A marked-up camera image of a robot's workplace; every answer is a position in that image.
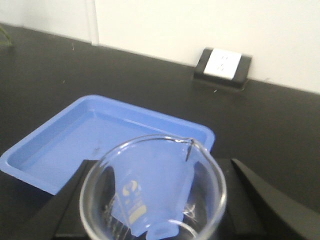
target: clear glass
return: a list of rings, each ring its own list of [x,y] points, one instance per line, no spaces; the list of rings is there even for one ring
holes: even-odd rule
[[[207,240],[226,201],[224,175],[197,140],[148,135],[94,165],[79,209],[92,240]]]

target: black countertop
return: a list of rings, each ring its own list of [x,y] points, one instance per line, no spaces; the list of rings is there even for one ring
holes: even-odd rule
[[[255,80],[240,92],[216,91],[195,81],[191,66],[5,28],[15,46],[0,47],[0,154],[76,99],[97,94],[209,127],[215,158],[241,160],[320,213],[319,94]],[[0,239],[51,197],[0,172]]]

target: white outlet cover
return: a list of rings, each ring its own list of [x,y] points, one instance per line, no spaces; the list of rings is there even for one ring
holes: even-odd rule
[[[232,80],[238,68],[241,55],[239,52],[214,48],[203,73]]]

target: blue tray rim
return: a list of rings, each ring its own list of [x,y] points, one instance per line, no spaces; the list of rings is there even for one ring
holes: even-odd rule
[[[164,113],[160,113],[154,110],[150,110],[147,108],[143,108],[140,106],[136,106],[136,105],[132,105],[130,103],[126,103],[126,102],[122,102],[119,100],[115,100],[112,98],[108,98],[105,96],[100,96],[100,95],[95,95],[95,94],[91,94],[91,95],[85,95],[82,96],[80,98],[78,98],[77,100],[75,100],[74,102],[72,102],[69,106],[67,106],[66,108],[64,108],[63,110],[61,110],[60,112],[58,112],[56,115],[54,115],[52,118],[50,118],[49,120],[47,120],[45,123],[43,123],[42,125],[40,125],[38,128],[36,128],[34,131],[32,131],[31,133],[29,133],[27,136],[25,136],[24,138],[22,138],[20,141],[18,141],[15,145],[13,145],[12,147],[10,147],[8,150],[6,150],[2,156],[0,157],[0,170],[3,171],[6,174],[9,174],[25,183],[28,183],[30,185],[33,185],[41,190],[44,190],[46,192],[49,192],[51,194],[54,194],[56,192],[59,191],[60,188],[44,181],[41,179],[38,179],[22,170],[19,170],[13,166],[11,166],[8,163],[9,157],[19,148],[23,147],[26,143],[28,143],[29,141],[31,141],[34,137],[36,137],[38,134],[40,134],[42,131],[45,131],[49,126],[51,126],[52,124],[54,124],[58,119],[62,118],[66,113],[68,113],[70,110],[72,110],[73,108],[75,108],[77,105],[79,105],[80,103],[87,101],[87,100],[100,100],[100,101],[108,101],[109,103],[115,105],[115,106],[119,106],[121,108],[125,108],[125,109],[130,109],[131,111],[135,111],[135,112],[139,112],[139,113],[143,113],[146,114],[148,113],[149,115],[156,117],[158,119],[163,119],[163,120],[167,120],[173,123],[178,123],[179,125],[185,125],[185,126],[190,126],[192,125],[193,128],[201,130],[203,133],[205,133],[206,135],[206,140],[205,142],[203,142],[203,146],[207,149],[207,150],[211,150],[214,142],[215,142],[215,134],[213,133],[213,131],[201,124],[195,123],[195,122],[191,122],[188,120],[184,120],[178,117],[174,117],[171,115],[167,115]]]

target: blue plastic tray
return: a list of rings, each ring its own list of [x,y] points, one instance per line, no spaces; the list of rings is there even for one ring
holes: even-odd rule
[[[202,125],[98,95],[79,98],[0,157],[0,169],[55,195],[82,160],[99,160],[144,135],[192,137],[210,150],[215,135]]]

